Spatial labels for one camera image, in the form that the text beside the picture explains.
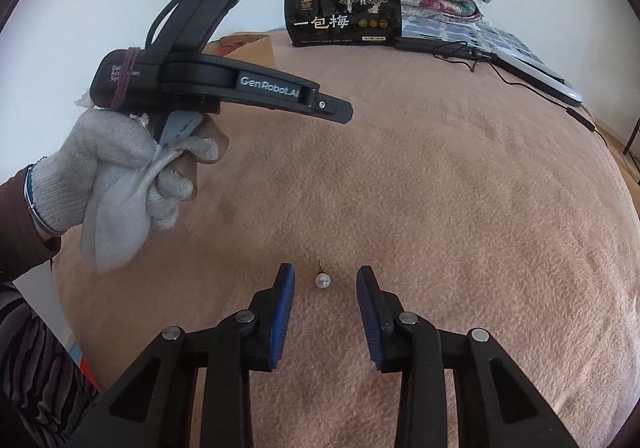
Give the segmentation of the left forearm dark sleeve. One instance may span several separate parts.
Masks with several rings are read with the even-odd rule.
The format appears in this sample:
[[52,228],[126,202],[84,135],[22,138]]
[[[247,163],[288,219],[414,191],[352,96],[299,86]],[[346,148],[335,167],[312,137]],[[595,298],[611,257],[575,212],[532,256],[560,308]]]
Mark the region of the left forearm dark sleeve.
[[55,257],[61,239],[40,237],[27,208],[24,186],[27,169],[2,183],[0,189],[0,269],[1,282],[20,278],[30,269]]

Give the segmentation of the left hand white glove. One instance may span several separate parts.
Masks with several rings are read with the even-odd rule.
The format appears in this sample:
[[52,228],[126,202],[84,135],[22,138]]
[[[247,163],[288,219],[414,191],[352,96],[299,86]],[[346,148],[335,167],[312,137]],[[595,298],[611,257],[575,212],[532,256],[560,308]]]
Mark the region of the left hand white glove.
[[105,275],[128,264],[151,229],[175,226],[198,192],[198,165],[217,163],[228,146],[200,113],[171,113],[154,139],[141,119],[88,108],[58,152],[27,168],[29,216],[48,239],[80,227],[81,254]]

